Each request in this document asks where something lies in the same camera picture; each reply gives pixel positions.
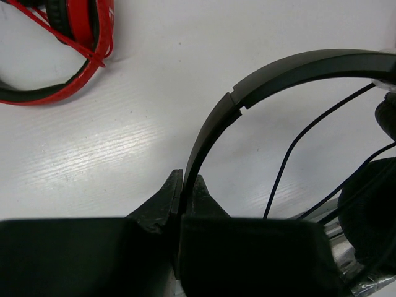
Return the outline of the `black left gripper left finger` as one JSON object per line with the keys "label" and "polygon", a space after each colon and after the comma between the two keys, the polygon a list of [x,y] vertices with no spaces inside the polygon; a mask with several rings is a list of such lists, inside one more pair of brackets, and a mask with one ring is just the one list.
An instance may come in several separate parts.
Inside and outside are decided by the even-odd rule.
{"label": "black left gripper left finger", "polygon": [[125,217],[1,222],[2,296],[173,296],[183,172]]}

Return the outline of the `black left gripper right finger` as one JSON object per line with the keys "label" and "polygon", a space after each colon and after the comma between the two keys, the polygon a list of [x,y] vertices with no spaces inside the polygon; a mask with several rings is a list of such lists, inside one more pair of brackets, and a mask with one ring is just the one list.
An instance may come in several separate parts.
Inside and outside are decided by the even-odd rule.
{"label": "black left gripper right finger", "polygon": [[230,217],[198,176],[180,229],[187,296],[341,296],[343,283],[323,226]]}

